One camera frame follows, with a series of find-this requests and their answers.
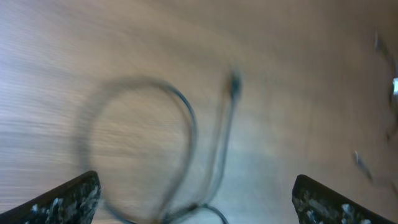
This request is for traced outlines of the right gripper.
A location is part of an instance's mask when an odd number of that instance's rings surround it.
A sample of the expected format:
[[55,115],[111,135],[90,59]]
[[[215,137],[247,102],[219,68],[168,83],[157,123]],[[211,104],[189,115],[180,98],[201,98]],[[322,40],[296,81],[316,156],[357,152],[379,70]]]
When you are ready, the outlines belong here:
[[394,122],[386,131],[386,139],[391,140],[397,133],[397,60],[394,58],[394,54],[388,49],[388,45],[377,31],[375,31],[374,35],[374,48],[385,58],[391,68],[391,84],[388,91],[388,104],[392,114],[394,115]]

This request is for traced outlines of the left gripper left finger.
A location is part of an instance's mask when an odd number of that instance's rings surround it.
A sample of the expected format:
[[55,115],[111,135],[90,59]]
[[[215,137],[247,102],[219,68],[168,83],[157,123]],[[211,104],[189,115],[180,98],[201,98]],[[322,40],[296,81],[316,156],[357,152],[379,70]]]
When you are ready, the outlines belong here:
[[1,223],[91,223],[101,199],[97,172],[90,170],[1,214]]

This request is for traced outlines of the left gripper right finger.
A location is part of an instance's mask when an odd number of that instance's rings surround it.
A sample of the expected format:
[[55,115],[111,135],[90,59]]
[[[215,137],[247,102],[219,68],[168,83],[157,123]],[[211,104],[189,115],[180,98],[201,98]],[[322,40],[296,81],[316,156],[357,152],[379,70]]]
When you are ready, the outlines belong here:
[[303,174],[295,180],[292,203],[300,224],[394,224]]

